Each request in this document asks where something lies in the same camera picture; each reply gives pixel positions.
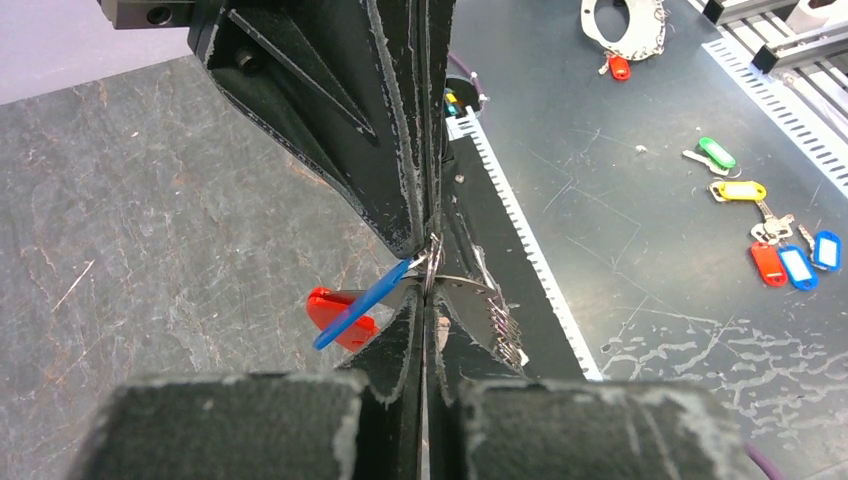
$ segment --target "yellow object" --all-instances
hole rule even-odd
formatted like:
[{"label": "yellow object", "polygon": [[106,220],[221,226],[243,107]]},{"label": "yellow object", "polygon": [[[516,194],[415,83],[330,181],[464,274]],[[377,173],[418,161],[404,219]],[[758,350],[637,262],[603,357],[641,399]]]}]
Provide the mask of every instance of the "yellow object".
[{"label": "yellow object", "polygon": [[766,198],[766,187],[757,182],[718,182],[718,193],[725,200],[759,202]]}]

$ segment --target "red key tag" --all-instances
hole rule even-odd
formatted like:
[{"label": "red key tag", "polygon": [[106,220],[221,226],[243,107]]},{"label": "red key tag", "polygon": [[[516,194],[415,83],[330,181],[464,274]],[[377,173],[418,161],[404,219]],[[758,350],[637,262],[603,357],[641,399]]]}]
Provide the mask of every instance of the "red key tag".
[{"label": "red key tag", "polygon": [[780,256],[772,245],[756,242],[751,245],[751,255],[754,257],[754,263],[757,264],[757,270],[760,271],[760,276],[763,277],[766,285],[781,287],[789,280],[786,269],[783,268],[783,263],[780,261]]},{"label": "red key tag", "polygon": [[[316,287],[306,300],[306,314],[323,332],[353,301],[354,299],[341,300],[333,297],[333,291],[329,288]],[[356,352],[379,331],[374,319],[363,315],[335,341],[351,352]]]},{"label": "red key tag", "polygon": [[612,78],[619,82],[630,78],[630,65],[627,63],[627,59],[613,55],[609,59],[609,66],[612,72]]}]

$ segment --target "cable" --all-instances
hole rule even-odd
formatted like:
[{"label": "cable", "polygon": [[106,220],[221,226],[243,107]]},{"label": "cable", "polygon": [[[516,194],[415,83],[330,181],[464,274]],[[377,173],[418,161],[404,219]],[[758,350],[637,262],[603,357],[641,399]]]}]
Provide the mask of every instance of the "cable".
[{"label": "cable", "polygon": [[489,97],[483,92],[483,84],[480,83],[480,79],[477,78],[477,72],[471,70],[465,62],[463,62],[459,57],[457,57],[453,52],[448,52],[448,60],[453,63],[459,71],[462,72],[463,75],[468,77],[471,80],[471,85],[474,86],[474,90],[477,91],[478,102],[480,103],[480,114],[483,114],[483,109],[485,108],[486,102],[489,100]]},{"label": "cable", "polygon": [[785,477],[780,470],[777,468],[777,465],[772,463],[765,454],[753,445],[748,442],[745,442],[745,453],[748,454],[748,458],[751,459],[752,462],[756,463],[760,470],[768,477],[769,480],[784,480]]}]

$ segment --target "table surface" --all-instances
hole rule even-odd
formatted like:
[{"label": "table surface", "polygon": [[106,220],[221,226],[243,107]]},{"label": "table surface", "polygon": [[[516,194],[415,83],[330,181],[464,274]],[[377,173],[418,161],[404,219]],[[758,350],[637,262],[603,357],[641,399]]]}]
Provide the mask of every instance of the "table surface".
[{"label": "table surface", "polygon": [[[714,27],[665,6],[665,53],[626,83],[598,75],[579,12],[555,0],[460,2],[452,50],[492,97],[487,136],[602,372],[696,382],[787,478],[848,478],[848,276],[765,287],[758,210],[717,204],[680,152],[716,139],[811,231],[845,238],[848,201],[701,48]],[[623,26],[614,10],[602,28]]]},{"label": "table surface", "polygon": [[[715,204],[679,153],[717,139],[811,229],[845,237],[848,202],[700,48],[713,28],[666,6],[666,52],[623,84],[555,0],[462,0],[453,49],[493,97],[489,139],[604,373],[698,382],[788,478],[842,478],[848,279],[763,287],[756,209]],[[7,478],[61,478],[128,376],[344,357],[312,350],[303,297],[361,288],[393,258],[193,59],[0,112]]]}]

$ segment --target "serrated metal edge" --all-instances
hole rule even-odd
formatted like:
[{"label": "serrated metal edge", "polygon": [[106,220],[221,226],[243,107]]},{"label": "serrated metal edge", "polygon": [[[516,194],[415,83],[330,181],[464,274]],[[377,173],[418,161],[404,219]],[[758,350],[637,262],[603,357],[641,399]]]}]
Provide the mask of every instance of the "serrated metal edge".
[{"label": "serrated metal edge", "polygon": [[483,166],[489,173],[489,178],[492,180],[492,184],[498,192],[506,213],[512,220],[512,224],[521,239],[524,253],[536,270],[536,276],[539,278],[542,288],[545,289],[545,295],[548,297],[554,314],[559,319],[559,324],[565,333],[565,338],[568,339],[574,356],[577,357],[580,368],[583,370],[583,376],[587,380],[602,381],[604,379],[603,375],[601,375],[601,371],[592,357],[589,346],[586,344],[586,340],[583,338],[583,334],[580,332],[580,328],[571,314],[571,309],[568,308],[568,304],[565,302],[565,297],[559,289],[559,285],[548,265],[548,261],[545,259],[544,254],[542,254],[539,242],[536,241],[533,230],[530,228],[530,224],[527,223],[524,212],[521,210],[518,200],[509,186],[506,175],[495,156],[494,150],[492,150],[492,146],[489,144],[489,139],[480,127],[474,111],[468,108],[465,117],[448,117],[446,123],[448,126],[448,135],[451,140],[468,136],[474,141],[474,145],[480,153],[480,158],[483,159]]},{"label": "serrated metal edge", "polygon": [[839,191],[848,197],[848,146],[785,85],[753,67],[727,39],[703,48]]}]

